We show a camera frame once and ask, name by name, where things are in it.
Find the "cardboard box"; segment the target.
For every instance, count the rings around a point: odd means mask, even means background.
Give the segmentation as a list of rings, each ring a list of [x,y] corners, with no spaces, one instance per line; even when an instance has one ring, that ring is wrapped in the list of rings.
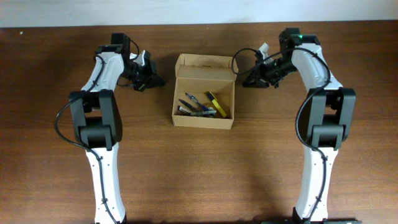
[[[174,126],[191,128],[231,129],[234,122],[235,83],[236,75],[231,66],[235,65],[232,58],[217,55],[180,54],[175,65],[175,90],[172,107]],[[218,103],[224,109],[227,118],[219,111],[213,118],[205,116],[190,116],[178,110],[184,106],[179,99],[190,103],[196,109],[201,108],[191,101],[186,93],[192,94],[207,108],[217,110],[209,98],[207,91],[215,95]]]

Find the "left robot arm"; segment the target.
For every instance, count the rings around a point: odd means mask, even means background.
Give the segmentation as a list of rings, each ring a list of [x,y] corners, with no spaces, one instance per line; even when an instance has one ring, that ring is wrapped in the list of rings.
[[[119,143],[123,124],[114,95],[120,78],[135,91],[163,86],[155,63],[146,50],[131,52],[134,41],[113,33],[110,44],[95,50],[95,67],[86,85],[70,93],[69,107],[76,144],[88,158],[93,178],[95,223],[125,223],[118,175]]]

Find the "black white permanent marker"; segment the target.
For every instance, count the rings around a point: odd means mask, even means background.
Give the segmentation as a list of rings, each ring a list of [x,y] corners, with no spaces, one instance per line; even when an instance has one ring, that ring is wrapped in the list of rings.
[[[178,110],[190,116],[214,116],[216,114],[215,110],[193,112],[183,106],[178,106]]]

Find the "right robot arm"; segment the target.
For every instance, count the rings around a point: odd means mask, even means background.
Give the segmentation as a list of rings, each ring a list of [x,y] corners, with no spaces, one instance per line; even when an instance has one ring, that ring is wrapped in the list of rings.
[[[332,74],[315,35],[286,28],[279,34],[280,50],[268,55],[263,44],[255,51],[256,64],[243,81],[246,88],[277,88],[288,75],[298,72],[307,96],[298,109],[295,132],[303,144],[302,186],[291,218],[286,223],[331,223],[327,198],[333,163],[348,138],[356,93]]]

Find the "blue ballpoint pen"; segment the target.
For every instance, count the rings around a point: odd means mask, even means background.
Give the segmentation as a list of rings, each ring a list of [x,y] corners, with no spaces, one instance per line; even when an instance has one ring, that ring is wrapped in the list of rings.
[[[209,109],[201,104],[192,94],[186,93],[185,94],[187,96],[187,98],[189,98],[191,101],[193,101],[194,103],[196,103],[203,111],[208,111]]]

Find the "yellow highlighter marker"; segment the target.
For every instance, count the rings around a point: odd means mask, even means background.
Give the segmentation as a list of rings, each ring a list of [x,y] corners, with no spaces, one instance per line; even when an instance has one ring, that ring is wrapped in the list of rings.
[[[209,100],[213,103],[213,105],[216,107],[216,109],[220,112],[221,116],[223,118],[227,118],[228,115],[224,111],[224,109],[221,107],[221,105],[218,103],[218,100],[216,99],[215,95],[212,94],[212,92],[207,91],[205,95],[209,98]]]

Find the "black whiteboard marker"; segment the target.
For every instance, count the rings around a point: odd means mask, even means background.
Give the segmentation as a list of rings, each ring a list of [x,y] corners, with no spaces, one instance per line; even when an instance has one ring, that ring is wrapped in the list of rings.
[[[181,102],[184,106],[186,106],[190,111],[192,112],[199,112],[198,109],[196,109],[194,106],[192,106],[190,103],[187,103],[186,101],[179,99],[179,102]]]

